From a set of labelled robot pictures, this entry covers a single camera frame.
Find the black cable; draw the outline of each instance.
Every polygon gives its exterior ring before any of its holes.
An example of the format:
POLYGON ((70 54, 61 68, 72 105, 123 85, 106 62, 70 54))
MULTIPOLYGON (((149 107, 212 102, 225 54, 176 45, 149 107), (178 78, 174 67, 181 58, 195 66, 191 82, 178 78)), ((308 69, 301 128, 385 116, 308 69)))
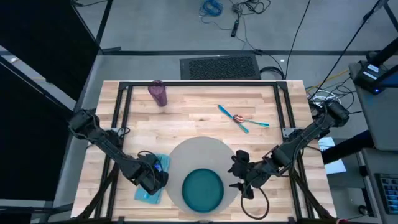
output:
POLYGON ((153 156, 155 156, 155 157, 156 157, 156 161, 159 162, 160 169, 161 169, 162 171, 164 171, 164 170, 163 170, 163 166, 162 166, 162 161, 161 161, 153 152, 150 152, 150 151, 147 151, 147 150, 142 150, 142 151, 139 151, 137 155, 139 155, 140 153, 143 153, 143 152, 146 152, 146 153, 149 153, 149 154, 152 154, 153 156))
POLYGON ((344 88, 346 88, 346 89, 348 89, 348 90, 350 91, 350 93, 347 93, 347 94, 345 94, 344 96, 346 96, 346 95, 348 95, 348 94, 352 94, 352 96, 354 96, 354 93, 352 93, 352 91, 351 91, 349 88, 347 88, 347 87, 344 86, 344 84, 345 84, 350 78, 351 78, 351 77, 348 77, 348 78, 345 79, 343 82, 341 82, 339 85, 337 85, 336 88, 334 88, 332 91, 330 91, 330 93, 325 97, 325 99, 322 100, 322 101, 319 102, 319 103, 323 103, 325 100, 327 100, 327 98, 328 98, 332 93, 334 94, 334 91, 338 90, 338 88, 341 87, 341 86, 343 86, 344 88))
POLYGON ((341 55, 338 57, 336 63, 334 64, 334 66, 331 68, 329 74, 325 77, 325 79, 322 81, 321 85, 318 87, 318 89, 315 91, 315 93, 310 97, 312 98, 315 94, 317 94, 318 90, 322 87, 322 85, 327 81, 327 79, 329 78, 330 74, 332 73, 332 71, 335 69, 335 67, 337 66, 338 62, 340 61, 340 59, 342 58, 342 56, 345 54, 345 52, 347 51, 348 47, 351 45, 351 43, 354 41, 355 37, 358 35, 358 33, 360 32, 360 30, 362 29, 362 27, 365 25, 366 21, 369 19, 369 17, 373 14, 374 9, 377 7, 377 5, 379 4, 381 0, 377 0, 377 2, 375 3, 375 5, 373 6, 373 8, 370 10, 370 12, 368 14, 365 15, 365 18, 363 19, 360 27, 358 28, 358 30, 355 32, 353 38, 351 38, 351 40, 349 41, 348 45, 344 48, 343 52, 341 53, 341 55))
POLYGON ((315 147, 312 147, 312 146, 307 146, 307 147, 309 147, 310 149, 314 149, 314 150, 316 150, 316 151, 322 152, 322 150, 320 150, 319 148, 315 148, 315 147))
POLYGON ((121 138, 124 138, 125 135, 130 133, 130 131, 131 131, 131 129, 129 127, 119 128, 118 136, 121 137, 121 138))
POLYGON ((136 160, 138 163, 140 163, 140 164, 144 164, 144 165, 146 165, 147 167, 149 167, 149 169, 150 169, 150 171, 152 171, 152 177, 153 177, 153 182, 154 182, 154 185, 155 185, 155 183, 156 183, 156 179, 155 179, 155 171, 154 171, 154 168, 152 167, 152 165, 150 165, 148 162, 145 162, 145 161, 140 161, 139 159, 137 159, 136 160))
POLYGON ((353 93, 349 88, 347 88, 347 87, 345 87, 345 86, 343 86, 343 85, 336 87, 336 89, 339 90, 339 89, 338 89, 339 87, 344 87, 344 88, 346 88, 346 89, 349 91, 349 93, 347 93, 346 95, 351 94, 351 96, 353 97, 353 100, 352 100, 351 104, 346 108, 346 109, 348 110, 348 109, 354 104, 354 102, 355 102, 354 93, 353 93))
POLYGON ((247 16, 247 15, 251 15, 251 14, 260 15, 263 12, 265 12, 268 9, 268 7, 271 5, 271 1, 270 0, 266 0, 266 1, 268 2, 267 6, 263 2, 261 2, 260 0, 247 0, 247 1, 244 1, 244 2, 233 3, 232 9, 233 9, 233 11, 235 13, 238 14, 238 19, 241 16, 247 16), (249 13, 243 13, 243 10, 244 10, 245 6, 247 7, 249 13))
POLYGON ((252 183, 256 178, 258 178, 258 176, 255 177, 254 179, 252 179, 252 181, 250 181, 250 183, 248 183, 247 186, 245 186, 245 188, 243 189, 242 195, 241 195, 241 208, 242 208, 243 213, 244 213, 245 215, 247 215, 248 217, 250 217, 250 218, 252 218, 252 219, 255 219, 255 220, 262 220, 262 219, 265 218, 265 217, 268 215, 268 213, 269 213, 269 200, 268 200, 268 197, 267 197, 266 193, 265 193, 261 188, 259 188, 259 189, 260 189, 261 193, 263 194, 263 196, 264 196, 264 198, 266 199, 266 202, 267 202, 267 209, 266 209, 266 212, 265 212, 261 217, 254 217, 254 216, 250 215, 250 214, 246 211, 246 209, 244 208, 244 206, 243 206, 243 194, 246 193, 246 190, 248 189, 248 187, 251 185, 251 183, 252 183))
MULTIPOLYGON (((121 137, 121 138, 123 138, 126 134, 128 134, 129 132, 130 132, 131 130, 130 130, 130 128, 128 128, 128 127, 125 127, 125 128, 119 128, 119 130, 117 131, 117 134, 118 134, 118 136, 119 137, 121 137), (120 130, 127 130, 127 131, 125 131, 123 134, 119 134, 119 132, 120 132, 120 130)), ((91 146, 94 146, 95 144, 89 144, 87 147, 86 147, 86 150, 89 148, 89 147, 91 147, 91 146)))
MULTIPOLYGON (((232 3, 232 11, 235 12, 235 13, 238 15, 238 20, 240 20, 241 17, 242 17, 242 19, 243 19, 244 38, 245 38, 246 41, 241 40, 238 36, 236 36, 236 38, 238 38, 240 41, 244 42, 245 44, 248 43, 249 46, 250 46, 250 48, 253 50, 253 52, 254 52, 255 54, 264 55, 263 51, 261 51, 261 50, 259 50, 259 49, 255 49, 255 48, 253 47, 253 45, 251 45, 250 42, 249 42, 249 39, 248 39, 248 32, 247 32, 247 30, 246 30, 246 20, 244 19, 244 15, 246 15, 246 14, 243 14, 243 13, 242 13, 242 12, 243 12, 243 9, 240 8, 240 6, 242 6, 243 4, 245 4, 245 2, 234 3, 234 2, 232 2, 232 0, 229 0, 229 1, 232 3)), ((261 13, 265 12, 265 11, 267 10, 267 8, 271 5, 270 0, 267 0, 267 1, 268 1, 269 3, 268 3, 268 5, 265 7, 265 9, 261 11, 261 13)), ((258 0, 257 2, 253 2, 253 1, 251 1, 251 0, 248 0, 248 1, 246 1, 246 2, 258 3, 259 0, 258 0)), ((279 63, 272 55, 269 55, 269 54, 267 54, 267 55, 270 56, 270 58, 273 59, 273 61, 274 61, 276 64, 278 64, 279 69, 276 68, 275 70, 273 70, 273 72, 278 73, 278 74, 282 77, 282 79, 285 80, 286 78, 285 78, 285 75, 284 75, 284 71, 283 71, 283 69, 282 69, 282 66, 280 66, 280 63, 279 63)), ((262 68, 261 70, 262 70, 262 71, 260 71, 260 73, 265 72, 265 71, 267 71, 268 69, 267 69, 266 67, 264 67, 264 68, 262 68)))
POLYGON ((263 72, 266 72, 266 71, 276 72, 276 73, 278 73, 278 74, 282 77, 283 80, 286 79, 284 73, 283 73, 279 68, 277 68, 277 67, 274 67, 274 66, 266 66, 266 67, 264 67, 264 68, 262 68, 262 69, 260 70, 260 74, 263 73, 263 72))
POLYGON ((310 3, 311 3, 311 0, 308 0, 307 6, 306 6, 305 11, 304 11, 304 14, 303 14, 303 17, 301 18, 301 21, 300 21, 300 24, 298 25, 296 34, 294 35, 294 39, 293 39, 292 47, 290 48, 289 56, 287 56, 287 62, 286 62, 286 78, 287 78, 287 71, 288 71, 288 69, 289 69, 289 59, 290 59, 290 55, 292 54, 292 50, 293 50, 293 47, 294 47, 294 42, 296 41, 297 34, 299 33, 301 24, 302 24, 303 21, 304 21, 304 17, 305 17, 305 15, 306 15, 306 13, 307 13, 308 7, 310 6, 310 3))
POLYGON ((352 113, 350 113, 350 114, 357 114, 357 113, 362 113, 363 111, 355 111, 355 112, 352 112, 352 113))
MULTIPOLYGON (((327 113, 328 113, 328 108, 327 108, 327 106, 326 106, 326 105, 323 105, 323 108, 325 109, 325 115, 324 115, 324 117, 323 117, 323 119, 322 119, 321 125, 326 121, 326 115, 327 115, 327 113)), ((320 128, 320 127, 317 125, 317 128, 315 128, 310 134, 312 134, 312 133, 313 133, 314 131, 316 131, 318 128, 320 128)), ((289 174, 292 174, 292 173, 293 173, 293 170, 295 169, 294 164, 295 164, 295 161, 296 161, 296 159, 298 158, 299 153, 300 153, 300 151, 301 151, 301 149, 299 149, 299 145, 300 145, 304 140, 305 140, 305 138, 302 138, 301 141, 297 144, 296 148, 294 149, 292 162, 287 166, 287 167, 289 168, 289 174)))
POLYGON ((72 4, 74 6, 76 6, 76 7, 86 7, 86 6, 92 6, 92 5, 95 5, 95 4, 99 4, 99 3, 102 3, 102 2, 107 2, 108 0, 94 2, 94 3, 91 3, 91 4, 85 4, 85 5, 82 4, 82 3, 78 3, 77 1, 79 1, 79 0, 72 0, 72 4))
POLYGON ((365 215, 358 215, 357 217, 353 217, 353 218, 344 218, 343 220, 353 220, 353 219, 355 219, 355 218, 361 218, 361 217, 364 217, 364 216, 367 216, 367 215, 371 215, 371 214, 375 214, 376 212, 371 212, 371 213, 368 213, 368 214, 365 214, 365 215))

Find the cable bundle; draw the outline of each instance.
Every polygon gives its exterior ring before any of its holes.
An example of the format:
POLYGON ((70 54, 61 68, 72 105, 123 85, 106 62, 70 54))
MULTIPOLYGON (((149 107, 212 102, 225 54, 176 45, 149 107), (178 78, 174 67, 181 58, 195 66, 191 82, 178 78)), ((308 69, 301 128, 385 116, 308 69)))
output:
POLYGON ((223 12, 223 5, 216 0, 204 0, 200 11, 203 16, 219 16, 223 12))

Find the white cable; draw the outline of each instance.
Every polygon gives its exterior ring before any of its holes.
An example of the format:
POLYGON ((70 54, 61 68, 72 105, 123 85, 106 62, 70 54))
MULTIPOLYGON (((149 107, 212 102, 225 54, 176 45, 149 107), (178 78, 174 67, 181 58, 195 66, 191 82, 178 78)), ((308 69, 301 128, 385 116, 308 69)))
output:
POLYGON ((331 96, 326 97, 326 96, 318 96, 318 95, 315 94, 315 95, 312 96, 312 100, 313 101, 315 101, 315 100, 324 101, 324 100, 334 99, 334 100, 338 100, 338 102, 341 104, 340 99, 334 93, 329 92, 329 91, 325 91, 325 90, 318 90, 318 92, 324 92, 324 93, 327 93, 327 94, 329 94, 331 96))

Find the teal bowl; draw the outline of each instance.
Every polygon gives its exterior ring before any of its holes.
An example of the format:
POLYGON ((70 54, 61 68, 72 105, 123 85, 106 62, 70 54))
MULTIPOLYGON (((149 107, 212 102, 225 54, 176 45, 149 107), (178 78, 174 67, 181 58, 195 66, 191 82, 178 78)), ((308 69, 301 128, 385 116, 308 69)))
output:
POLYGON ((182 197, 193 211, 211 212, 224 197, 223 181, 212 170, 196 169, 185 178, 182 197))

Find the blue towel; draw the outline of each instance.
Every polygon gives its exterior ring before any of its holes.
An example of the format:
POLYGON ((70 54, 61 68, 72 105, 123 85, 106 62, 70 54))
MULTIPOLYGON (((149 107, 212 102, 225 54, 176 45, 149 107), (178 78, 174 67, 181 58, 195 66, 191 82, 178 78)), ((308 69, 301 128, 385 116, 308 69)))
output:
MULTIPOLYGON (((160 160, 160 163, 162 164, 162 168, 164 169, 164 172, 169 171, 170 167, 170 156, 164 155, 164 154, 156 154, 158 159, 160 160)), ((160 168, 160 165, 156 164, 155 165, 156 169, 161 171, 162 169, 160 168)), ((135 200, 140 200, 141 202, 147 202, 151 204, 158 204, 160 203, 160 200, 162 198, 162 192, 163 188, 158 190, 154 195, 150 195, 144 190, 141 185, 138 186, 136 190, 136 194, 134 196, 135 200)))

